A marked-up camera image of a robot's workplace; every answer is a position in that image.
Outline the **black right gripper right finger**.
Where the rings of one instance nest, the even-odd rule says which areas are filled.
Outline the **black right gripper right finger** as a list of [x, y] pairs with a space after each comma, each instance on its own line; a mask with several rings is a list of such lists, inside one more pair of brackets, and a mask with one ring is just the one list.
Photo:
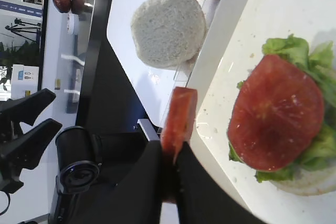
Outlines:
[[263, 223], [219, 187], [186, 142], [176, 160], [176, 175], [180, 223]]

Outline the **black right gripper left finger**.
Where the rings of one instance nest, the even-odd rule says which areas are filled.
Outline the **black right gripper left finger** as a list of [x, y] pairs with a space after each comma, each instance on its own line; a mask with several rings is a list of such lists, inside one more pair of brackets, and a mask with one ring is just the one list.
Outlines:
[[149, 141], [131, 171], [106, 194], [100, 207], [100, 223], [160, 222], [161, 159], [160, 141]]

